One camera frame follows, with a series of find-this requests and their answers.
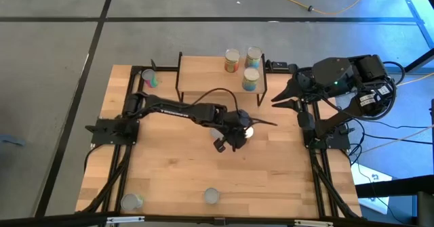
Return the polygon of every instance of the metal bracket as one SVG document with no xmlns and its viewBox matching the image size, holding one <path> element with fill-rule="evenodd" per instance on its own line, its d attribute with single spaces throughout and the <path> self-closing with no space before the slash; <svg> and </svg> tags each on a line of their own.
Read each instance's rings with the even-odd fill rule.
<svg viewBox="0 0 434 227">
<path fill-rule="evenodd" d="M 134 145 L 139 125 L 138 119 L 98 119 L 95 126 L 85 128 L 93 133 L 92 144 Z"/>
<path fill-rule="evenodd" d="M 347 127 L 341 125 L 336 128 L 332 135 L 329 135 L 323 140 L 318 140 L 311 143 L 310 148 L 313 149 L 350 149 L 350 141 L 348 139 Z"/>
<path fill-rule="evenodd" d="M 215 226 L 225 226 L 226 225 L 226 219 L 225 218 L 214 218 L 214 225 Z"/>
<path fill-rule="evenodd" d="M 295 220 L 295 226 L 333 227 L 333 223 L 332 222 L 313 221 L 313 220 Z"/>
<path fill-rule="evenodd" d="M 144 216 L 107 218 L 107 224 L 136 223 L 136 222 L 144 222 Z"/>
</svg>

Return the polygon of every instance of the black metal frame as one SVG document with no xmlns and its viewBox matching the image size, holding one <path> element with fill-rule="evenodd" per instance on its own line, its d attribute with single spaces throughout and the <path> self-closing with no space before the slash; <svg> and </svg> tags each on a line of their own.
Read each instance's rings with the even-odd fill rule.
<svg viewBox="0 0 434 227">
<path fill-rule="evenodd" d="M 104 23 L 106 22 L 347 22 L 347 23 L 360 23 L 360 22 L 374 22 L 374 23 L 415 23 L 419 26 L 419 28 L 424 28 L 423 21 L 417 14 L 415 9 L 412 10 L 413 18 L 289 18 L 289 17 L 107 17 L 107 13 L 110 7 L 112 0 L 105 0 L 104 6 L 102 8 L 101 14 L 99 17 L 84 17 L 84 16 L 61 16 L 61 17 L 47 17 L 47 16 L 37 16 L 37 17 L 26 17 L 26 16 L 12 16 L 12 17 L 0 17 L 0 22 L 95 22 L 96 30 L 94 36 L 92 38 L 92 42 L 90 43 L 90 48 L 88 51 L 88 57 L 85 61 L 83 72 L 77 83 L 77 88 L 75 90 L 73 100 L 68 109 L 68 114 L 66 116 L 63 130 L 60 134 L 56 152 L 54 154 L 54 160 L 52 161 L 50 172 L 48 177 L 43 184 L 43 192 L 37 204 L 35 216 L 41 218 L 45 215 L 48 203 L 50 201 L 50 197 L 52 195 L 52 190 L 54 189 L 54 184 L 56 182 L 56 178 L 63 160 L 64 153 L 66 151 L 66 146 L 68 143 L 68 139 L 71 135 L 72 126 L 77 115 L 79 103 L 81 101 L 81 97 L 83 94 L 83 90 L 90 72 L 90 68 L 96 53 L 96 48 L 98 46 L 98 42 L 100 40 L 100 36 L 102 34 L 102 29 Z M 406 0 L 410 2 L 409 7 L 412 7 L 411 0 Z M 425 39 L 427 39 L 427 32 L 421 29 L 422 34 Z M 428 51 L 426 54 L 415 60 L 409 66 L 406 67 L 406 72 L 411 72 L 421 66 L 425 65 L 428 60 L 432 59 L 434 56 L 434 49 Z M 157 67 L 157 71 L 177 71 L 176 67 Z M 265 73 L 285 73 L 282 70 L 273 70 L 273 67 L 268 67 L 264 65 Z M 178 92 L 178 98 L 181 100 L 182 97 Z M 112 158 L 112 165 L 110 173 L 113 173 L 114 165 L 119 161 L 119 153 L 121 146 L 115 145 L 114 154 Z M 110 196 L 105 198 L 103 203 L 103 209 L 108 208 Z"/>
<path fill-rule="evenodd" d="M 180 102 L 184 101 L 184 92 L 181 91 L 179 92 L 178 89 L 178 85 L 179 85 L 179 73 L 181 71 L 181 59 L 182 59 L 182 52 L 179 52 L 178 55 L 178 65 L 176 67 L 176 82 L 175 82 L 175 90 L 176 90 L 176 94 L 178 95 L 178 99 Z M 268 69 L 266 69 L 266 65 L 265 65 L 265 54 L 261 55 L 261 59 L 262 59 L 262 70 L 264 73 L 264 93 L 262 93 L 261 98 L 259 98 L 259 94 L 256 94 L 256 103 L 258 106 L 260 106 L 262 104 L 262 101 L 264 100 L 265 94 L 267 93 L 267 76 L 265 75 L 266 71 L 268 71 Z"/>
<path fill-rule="evenodd" d="M 412 196 L 418 192 L 434 194 L 434 175 L 356 185 L 359 198 Z"/>
<path fill-rule="evenodd" d="M 306 226 L 303 222 L 317 221 L 325 223 L 333 223 L 333 226 L 357 226 L 357 227 L 415 227 L 411 225 L 397 225 L 388 224 L 382 222 L 367 221 L 363 219 L 348 219 L 348 218 L 336 218 L 336 217 L 324 217 L 315 220 L 310 219 L 283 219 L 283 218 L 214 218 L 214 217 L 186 217 L 186 216 L 171 216 L 170 219 L 167 216 L 160 215 L 132 215 L 122 214 L 116 212 L 104 212 L 104 213 L 82 213 L 82 214 L 69 214 L 69 215 L 55 215 L 47 216 L 44 218 L 22 218 L 15 220 L 0 220 L 2 227 L 78 227 L 78 226 L 95 226 L 110 224 L 109 218 L 118 217 L 136 217 L 142 222 L 177 222 L 177 223 L 204 223 L 213 224 L 215 226 L 223 226 L 227 224 L 276 224 L 276 225 L 288 225 L 288 226 Z"/>
<path fill-rule="evenodd" d="M 180 70 L 180 58 L 182 57 L 182 52 L 179 53 L 179 59 L 178 59 L 178 67 L 168 67 L 168 68 L 159 68 L 156 67 L 155 65 L 153 65 L 152 67 L 144 67 L 144 66 L 133 66 L 131 73 L 130 73 L 130 80 L 128 83 L 128 89 L 127 89 L 127 95 L 131 93 L 132 88 L 134 86 L 134 79 L 136 77 L 136 75 L 140 75 L 142 71 L 144 71 L 145 69 L 148 68 L 153 68 L 155 71 L 175 71 L 177 72 L 176 75 L 176 84 L 178 84 L 178 77 L 179 77 L 179 70 Z M 267 74 L 273 74 L 274 70 L 272 66 L 266 66 L 265 64 L 265 56 L 264 54 L 262 55 L 262 61 L 263 61 L 263 69 L 264 69 L 264 82 L 265 82 L 265 92 L 267 91 Z M 278 74 L 289 74 L 289 70 L 286 71 L 282 71 L 279 70 L 278 72 L 276 72 Z M 140 79 L 140 83 L 139 83 L 139 87 L 138 87 L 138 91 L 142 91 L 143 89 L 143 79 Z M 181 93 L 182 95 L 179 94 L 178 91 L 178 86 L 176 86 L 176 91 L 178 92 L 178 97 L 183 97 L 183 93 Z M 308 110 L 307 104 L 303 103 L 303 109 L 304 110 Z M 313 103 L 313 114 L 315 119 L 320 119 L 320 115 L 319 115 L 319 108 L 318 108 L 318 104 L 315 102 Z M 321 159 L 322 159 L 322 163 L 323 163 L 323 170 L 324 173 L 327 177 L 327 179 L 330 181 L 330 183 L 332 183 L 332 175 L 330 173 L 330 165 L 328 162 L 328 156 L 327 156 L 327 151 L 325 149 L 321 149 Z M 312 174 L 313 174 L 313 182 L 314 182 L 314 186 L 315 186 L 315 196 L 317 199 L 317 208 L 318 208 L 318 214 L 319 214 L 319 218 L 323 218 L 326 216 L 326 211 L 324 208 L 324 201 L 323 201 L 323 197 L 322 197 L 322 189 L 321 189 L 321 184 L 320 184 L 320 179 L 319 179 L 319 175 L 318 173 L 314 170 L 314 162 L 313 162 L 313 157 L 315 157 L 316 159 L 316 151 L 315 149 L 312 148 L 308 148 L 308 152 L 309 152 L 309 156 L 311 159 L 311 167 L 312 167 Z M 111 168 L 116 168 L 117 165 L 117 159 L 115 160 L 115 157 L 113 157 L 112 161 L 111 161 Z M 125 188 L 125 184 L 126 184 L 126 175 L 127 175 L 127 169 L 123 172 L 123 174 L 121 175 L 121 180 L 119 182 L 119 188 L 118 188 L 118 192 L 117 192 L 117 198 L 116 198 L 116 203 L 115 203 L 115 212 L 116 213 L 120 213 L 120 200 L 121 197 L 123 196 L 123 189 Z M 336 203 L 333 201 L 333 198 L 331 197 L 330 193 L 329 193 L 329 201 L 330 201 L 330 207 L 331 207 L 331 211 L 332 211 L 332 216 L 333 217 L 338 217 L 338 208 Z M 174 216 L 161 216 L 164 220 L 173 220 Z M 266 219 L 269 220 L 271 222 L 274 222 L 275 219 L 270 218 L 270 219 Z M 226 218 L 214 218 L 214 222 L 213 224 L 217 224 L 217 225 L 221 225 L 221 223 L 227 224 Z"/>
</svg>

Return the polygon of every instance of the wooden shelf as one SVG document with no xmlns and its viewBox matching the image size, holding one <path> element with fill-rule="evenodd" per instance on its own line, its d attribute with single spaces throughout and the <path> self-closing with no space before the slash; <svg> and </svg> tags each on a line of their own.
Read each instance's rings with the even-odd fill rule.
<svg viewBox="0 0 434 227">
<path fill-rule="evenodd" d="M 221 87 L 233 93 L 263 94 L 267 89 L 264 80 L 263 63 L 260 62 L 258 84 L 254 91 L 242 87 L 245 58 L 240 58 L 235 73 L 224 69 L 224 57 L 180 56 L 178 90 L 186 95 L 201 95 Z"/>
</svg>

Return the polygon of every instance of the jar lid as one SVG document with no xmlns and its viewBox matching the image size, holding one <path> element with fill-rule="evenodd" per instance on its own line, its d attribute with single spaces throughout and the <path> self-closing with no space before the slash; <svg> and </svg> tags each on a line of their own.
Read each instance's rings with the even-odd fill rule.
<svg viewBox="0 0 434 227">
<path fill-rule="evenodd" d="M 244 70 L 244 78 L 249 81 L 256 81 L 259 79 L 259 71 L 255 68 L 247 68 Z"/>
<path fill-rule="evenodd" d="M 259 59 L 262 56 L 262 50 L 259 47 L 249 47 L 247 55 L 253 59 Z"/>
<path fill-rule="evenodd" d="M 226 59 L 229 61 L 238 61 L 239 60 L 239 51 L 236 49 L 228 49 L 226 50 Z"/>
</svg>

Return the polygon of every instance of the small cup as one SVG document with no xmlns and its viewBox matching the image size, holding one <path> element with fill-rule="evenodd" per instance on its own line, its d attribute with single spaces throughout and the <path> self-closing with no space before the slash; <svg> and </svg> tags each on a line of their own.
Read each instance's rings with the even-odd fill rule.
<svg viewBox="0 0 434 227">
<path fill-rule="evenodd" d="M 142 72 L 142 78 L 144 79 L 144 82 L 148 84 L 149 87 L 157 87 L 158 81 L 157 81 L 157 75 L 155 74 L 155 71 L 151 69 L 144 70 Z"/>
<path fill-rule="evenodd" d="M 239 51 L 236 49 L 228 49 L 226 50 L 226 54 L 224 55 L 224 69 L 233 73 L 238 70 L 238 61 L 239 61 Z"/>
<path fill-rule="evenodd" d="M 138 194 L 126 194 L 122 197 L 121 207 L 125 211 L 133 211 L 143 206 L 143 197 Z"/>
<path fill-rule="evenodd" d="M 220 200 L 220 193 L 215 188 L 208 188 L 205 190 L 203 197 L 205 198 L 206 203 L 216 204 L 218 203 L 218 200 Z"/>
<path fill-rule="evenodd" d="M 249 47 L 247 56 L 245 57 L 246 68 L 259 68 L 260 58 L 262 57 L 262 50 L 259 47 Z"/>
</svg>

